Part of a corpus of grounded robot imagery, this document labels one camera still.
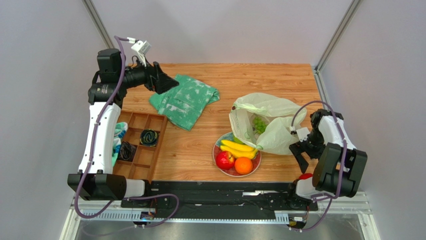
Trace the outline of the red fake apple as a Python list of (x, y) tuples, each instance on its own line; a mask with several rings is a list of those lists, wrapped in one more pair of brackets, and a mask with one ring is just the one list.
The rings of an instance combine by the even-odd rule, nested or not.
[(313, 177), (312, 173), (303, 173), (302, 175), (298, 177), (298, 180), (307, 180), (312, 177)]
[(229, 170), (234, 167), (235, 158), (229, 151), (221, 151), (215, 157), (215, 164), (221, 170)]

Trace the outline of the translucent avocado print plastic bag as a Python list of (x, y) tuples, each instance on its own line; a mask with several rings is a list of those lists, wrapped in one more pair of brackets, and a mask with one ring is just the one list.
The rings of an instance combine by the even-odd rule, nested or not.
[[(307, 110), (291, 100), (255, 92), (233, 103), (229, 120), (233, 135), (244, 144), (265, 153), (290, 156), (290, 127), (300, 125), (306, 115)], [(267, 125), (262, 134), (254, 128), (255, 117)]]

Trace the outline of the green fake grapes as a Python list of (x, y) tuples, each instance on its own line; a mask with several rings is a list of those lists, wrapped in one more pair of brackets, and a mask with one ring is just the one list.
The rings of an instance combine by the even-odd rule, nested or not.
[(253, 119), (253, 124), (254, 129), (258, 134), (263, 134), (265, 132), (267, 125), (259, 116), (256, 116)]

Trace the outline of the yellow fake banana bunch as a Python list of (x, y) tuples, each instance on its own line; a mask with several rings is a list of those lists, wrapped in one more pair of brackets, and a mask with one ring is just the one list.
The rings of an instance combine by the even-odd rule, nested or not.
[(251, 146), (226, 139), (220, 141), (220, 149), (230, 152), (235, 158), (248, 158), (252, 160), (258, 154), (258, 150)]

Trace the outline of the orange fake orange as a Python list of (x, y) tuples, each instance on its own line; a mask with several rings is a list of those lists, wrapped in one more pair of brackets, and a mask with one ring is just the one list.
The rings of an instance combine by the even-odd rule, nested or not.
[(239, 157), (235, 160), (234, 169), (240, 175), (248, 175), (253, 170), (253, 162), (250, 158)]

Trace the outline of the green fake apple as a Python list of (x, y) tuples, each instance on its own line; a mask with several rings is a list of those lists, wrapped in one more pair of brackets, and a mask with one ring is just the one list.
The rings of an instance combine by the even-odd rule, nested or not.
[(233, 141), (237, 144), (244, 144), (241, 140), (239, 140), (236, 136), (233, 136)]

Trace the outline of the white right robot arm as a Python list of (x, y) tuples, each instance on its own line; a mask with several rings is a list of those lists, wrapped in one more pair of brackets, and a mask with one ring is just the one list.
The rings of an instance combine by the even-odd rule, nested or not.
[(368, 160), (367, 153), (357, 149), (344, 129), (339, 112), (318, 109), (310, 116), (312, 129), (290, 127), (299, 141), (289, 146), (302, 173), (309, 166), (306, 153), (318, 163), (312, 176), (294, 181), (294, 193), (306, 200), (352, 198), (356, 195)]

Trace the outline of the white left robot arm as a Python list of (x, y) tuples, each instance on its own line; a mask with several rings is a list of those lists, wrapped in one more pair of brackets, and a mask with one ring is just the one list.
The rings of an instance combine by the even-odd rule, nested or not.
[(163, 94), (179, 85), (168, 76), (158, 62), (143, 64), (136, 60), (134, 67), (126, 66), (119, 49), (98, 52), (99, 70), (88, 90), (90, 126), (83, 158), (77, 173), (67, 177), (68, 186), (86, 201), (117, 201), (141, 197), (146, 180), (129, 179), (113, 173), (113, 142), (116, 124), (121, 114), (127, 90), (145, 86)]

